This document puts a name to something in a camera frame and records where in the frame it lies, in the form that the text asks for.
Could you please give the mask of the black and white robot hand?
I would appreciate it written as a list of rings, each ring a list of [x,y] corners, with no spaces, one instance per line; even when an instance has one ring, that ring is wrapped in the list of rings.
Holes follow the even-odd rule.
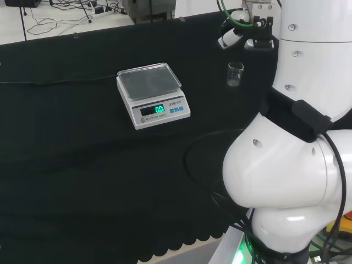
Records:
[[[247,8],[233,9],[229,15],[221,25],[221,35],[217,40],[221,49],[229,49],[238,43],[247,50],[274,48],[274,17],[254,16],[250,19]]]

